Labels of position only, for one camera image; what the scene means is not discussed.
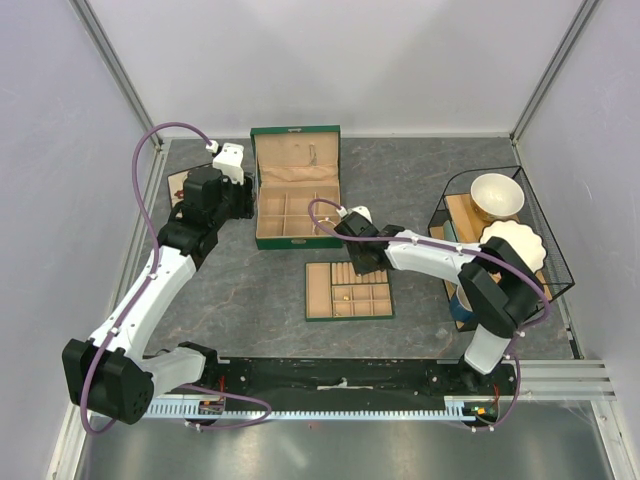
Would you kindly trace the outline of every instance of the wooden tray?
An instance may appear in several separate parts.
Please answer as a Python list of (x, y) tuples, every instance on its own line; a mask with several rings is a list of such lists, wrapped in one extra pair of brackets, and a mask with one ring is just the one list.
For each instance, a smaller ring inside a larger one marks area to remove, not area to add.
[(307, 321), (393, 318), (387, 272), (358, 276), (351, 262), (305, 266)]

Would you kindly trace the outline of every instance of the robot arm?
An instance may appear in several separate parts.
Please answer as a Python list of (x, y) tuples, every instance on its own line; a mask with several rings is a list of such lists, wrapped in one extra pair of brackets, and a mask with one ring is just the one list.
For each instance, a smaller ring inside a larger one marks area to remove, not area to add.
[(211, 165), (189, 172), (184, 200), (171, 212), (158, 233), (159, 268), (144, 293), (126, 314), (117, 331), (114, 323), (153, 264), (153, 252), (138, 279), (107, 320), (85, 342), (71, 340), (62, 353), (71, 401), (80, 394), (89, 364), (109, 333), (108, 344), (95, 372), (88, 408), (124, 423), (138, 421), (151, 399), (182, 384), (200, 380), (213, 350), (181, 344), (166, 355), (144, 359), (144, 349), (162, 315), (177, 293), (200, 268), (218, 243), (218, 231), (228, 219), (253, 217), (253, 178), (241, 167), (243, 147), (225, 144)]
[[(357, 274), (365, 275), (384, 269), (412, 270), (462, 286), (479, 323), (464, 354), (464, 363), (481, 375), (490, 374), (502, 359), (518, 327), (534, 311), (538, 296), (511, 272), (481, 258), (463, 254), (462, 250), (482, 251), (497, 257), (520, 270), (542, 288), (532, 271), (535, 267), (523, 260), (535, 258), (538, 260), (533, 263), (541, 263), (545, 252), (539, 237), (529, 227), (519, 225), (516, 227), (517, 238), (514, 238), (513, 228), (501, 229), (503, 225), (500, 223), (505, 222), (496, 222), (492, 229), (498, 235), (490, 237), (484, 244), (459, 244), (424, 237), (396, 225), (387, 225), (382, 231), (378, 231), (371, 223), (371, 216), (365, 207), (339, 213), (342, 220), (335, 231), (341, 235), (404, 237), (411, 240), (347, 242), (349, 256)], [(443, 250), (437, 246), (421, 245), (418, 243), (420, 239), (453, 248)], [(536, 250), (534, 255), (531, 255), (532, 249)], [(492, 278), (496, 273), (500, 274), (498, 282)]]

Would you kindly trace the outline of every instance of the beige velvet lining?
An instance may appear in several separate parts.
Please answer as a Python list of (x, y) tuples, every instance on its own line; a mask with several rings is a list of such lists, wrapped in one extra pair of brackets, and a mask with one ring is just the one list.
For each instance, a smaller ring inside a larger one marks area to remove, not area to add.
[[(256, 135), (255, 145), (261, 184), (256, 237), (327, 236), (307, 208), (314, 198), (340, 203), (338, 133)], [(316, 205), (315, 213), (330, 228), (340, 222), (329, 205)]]
[[(314, 198), (326, 198), (340, 203), (340, 187), (262, 187), (258, 199), (258, 238), (273, 237), (323, 237), (307, 211)], [(315, 212), (323, 224), (333, 228), (340, 223), (335, 208), (327, 204), (316, 204)]]
[(375, 317), (393, 313), (386, 272), (357, 276), (350, 262), (308, 263), (307, 318)]

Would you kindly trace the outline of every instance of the white scalloped dish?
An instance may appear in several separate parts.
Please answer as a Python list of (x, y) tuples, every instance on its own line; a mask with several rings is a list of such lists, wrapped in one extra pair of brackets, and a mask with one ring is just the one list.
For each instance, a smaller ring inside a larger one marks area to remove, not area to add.
[(509, 242), (533, 273), (544, 266), (547, 250), (542, 245), (542, 238), (529, 225), (514, 220), (497, 220), (482, 231), (480, 244), (487, 243), (491, 237), (500, 237)]

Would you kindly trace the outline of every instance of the gray table surface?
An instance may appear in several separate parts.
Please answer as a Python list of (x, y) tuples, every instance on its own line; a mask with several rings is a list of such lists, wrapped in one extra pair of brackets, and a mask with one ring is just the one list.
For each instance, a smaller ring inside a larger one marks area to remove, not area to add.
[[(254, 171), (249, 139), (234, 142), (245, 146), (245, 170)], [(341, 149), (343, 203), (368, 206), (379, 227), (394, 223), (425, 233), (453, 175), (515, 164), (506, 138), (342, 139)], [(157, 228), (170, 211), (166, 177), (208, 161), (200, 140), (171, 142), (152, 214)], [(472, 333), (455, 329), (441, 280), (413, 272), (390, 272), (393, 320), (307, 323), (305, 263), (348, 260), (346, 249), (259, 251), (255, 228), (255, 218), (225, 224), (147, 353), (189, 340), (228, 356), (458, 358), (471, 341)], [(147, 241), (145, 260), (148, 250)], [(517, 351), (528, 359), (571, 358), (557, 308)]]

